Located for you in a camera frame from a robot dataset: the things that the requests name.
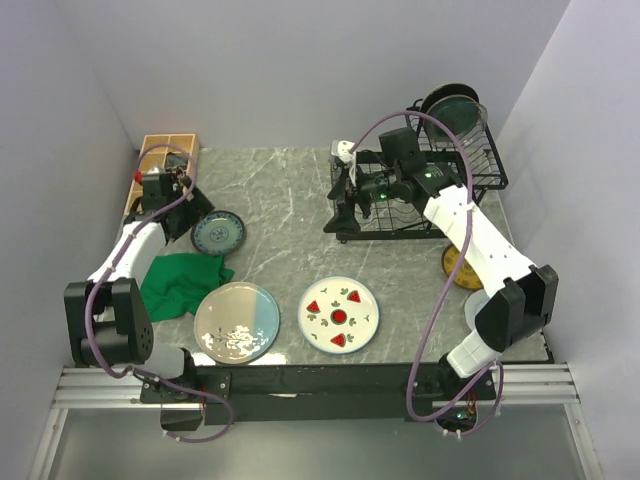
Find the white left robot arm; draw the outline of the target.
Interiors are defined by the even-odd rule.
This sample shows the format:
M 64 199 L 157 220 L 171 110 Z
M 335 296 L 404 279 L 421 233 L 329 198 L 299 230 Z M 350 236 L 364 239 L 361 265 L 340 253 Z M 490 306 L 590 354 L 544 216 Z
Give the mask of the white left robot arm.
M 100 367 L 116 378 L 161 355 L 140 286 L 160 250 L 213 211 L 184 168 L 138 172 L 136 181 L 142 196 L 124 218 L 108 258 L 64 291 L 74 364 Z

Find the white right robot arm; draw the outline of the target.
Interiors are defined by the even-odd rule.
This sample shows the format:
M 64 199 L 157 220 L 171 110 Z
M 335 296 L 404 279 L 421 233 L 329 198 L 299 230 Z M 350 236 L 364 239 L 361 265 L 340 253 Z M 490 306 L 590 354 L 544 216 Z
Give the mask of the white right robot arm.
M 411 204 L 458 249 L 483 286 L 487 301 L 476 314 L 470 334 L 445 357 L 439 374 L 444 395 L 460 399 L 474 386 L 473 375 L 513 344 L 546 326 L 559 283 L 548 265 L 538 267 L 521 254 L 476 205 L 464 176 L 451 167 L 454 153 L 439 161 L 421 150 L 410 128 L 382 134 L 376 155 L 383 168 L 373 174 L 357 165 L 353 143 L 333 141 L 332 163 L 341 173 L 328 194 L 335 213 L 327 233 L 355 236 L 355 214 L 369 217 L 371 206 L 385 199 Z

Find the light blue patterned plate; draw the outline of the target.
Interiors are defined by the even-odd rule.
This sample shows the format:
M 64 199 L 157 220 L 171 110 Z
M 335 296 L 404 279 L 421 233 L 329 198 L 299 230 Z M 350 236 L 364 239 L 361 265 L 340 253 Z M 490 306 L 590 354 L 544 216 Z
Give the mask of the light blue patterned plate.
M 200 220 L 190 233 L 193 247 L 201 254 L 226 256 L 237 251 L 246 239 L 246 227 L 233 212 L 213 211 Z

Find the clear glass plate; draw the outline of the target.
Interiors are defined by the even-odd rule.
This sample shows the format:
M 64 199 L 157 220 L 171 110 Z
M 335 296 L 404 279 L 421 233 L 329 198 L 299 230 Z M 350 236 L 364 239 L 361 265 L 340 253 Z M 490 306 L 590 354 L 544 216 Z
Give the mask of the clear glass plate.
M 488 113 L 482 104 L 473 100 L 460 100 L 449 108 L 448 114 L 449 129 L 465 148 L 484 137 Z

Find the black ceramic plate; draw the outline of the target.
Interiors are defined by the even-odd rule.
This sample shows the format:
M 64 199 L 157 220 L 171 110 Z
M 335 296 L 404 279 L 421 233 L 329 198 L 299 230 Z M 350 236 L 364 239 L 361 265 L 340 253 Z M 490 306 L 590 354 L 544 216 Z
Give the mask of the black ceramic plate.
M 422 100 L 420 110 L 423 113 L 426 113 L 437 102 L 451 96 L 462 96 L 465 98 L 469 98 L 476 103 L 479 102 L 478 93 L 469 85 L 462 83 L 450 83 L 442 85 L 429 93 Z

